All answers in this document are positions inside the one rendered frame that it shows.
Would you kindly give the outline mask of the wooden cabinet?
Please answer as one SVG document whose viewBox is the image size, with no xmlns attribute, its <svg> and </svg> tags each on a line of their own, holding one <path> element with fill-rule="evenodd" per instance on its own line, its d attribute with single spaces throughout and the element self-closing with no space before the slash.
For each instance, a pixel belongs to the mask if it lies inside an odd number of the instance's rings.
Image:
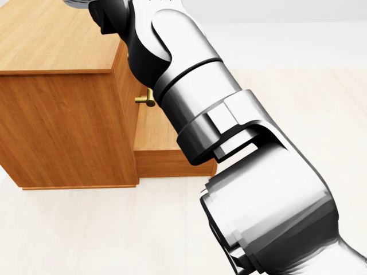
<svg viewBox="0 0 367 275">
<path fill-rule="evenodd" d="M 146 88 L 127 47 L 62 0 L 0 7 L 0 166 L 25 190 L 134 187 Z"/>
</svg>

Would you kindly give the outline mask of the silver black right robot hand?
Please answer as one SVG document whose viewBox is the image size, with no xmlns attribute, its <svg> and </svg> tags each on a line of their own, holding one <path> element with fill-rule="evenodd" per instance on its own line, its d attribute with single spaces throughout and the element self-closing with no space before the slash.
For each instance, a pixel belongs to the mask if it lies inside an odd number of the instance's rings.
<svg viewBox="0 0 367 275">
<path fill-rule="evenodd" d="M 118 34 L 143 85 L 163 89 L 203 64 L 221 61 L 182 0 L 62 0 L 87 9 L 102 34 Z"/>
</svg>

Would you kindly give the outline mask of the wooden drawer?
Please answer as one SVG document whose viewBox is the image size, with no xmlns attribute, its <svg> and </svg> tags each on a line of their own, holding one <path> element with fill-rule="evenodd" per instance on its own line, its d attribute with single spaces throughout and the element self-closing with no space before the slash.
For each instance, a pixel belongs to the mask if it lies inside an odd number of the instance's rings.
<svg viewBox="0 0 367 275">
<path fill-rule="evenodd" d="M 192 166 L 177 144 L 177 133 L 158 105 L 140 103 L 134 154 L 140 178 L 213 176 L 215 160 Z"/>
</svg>

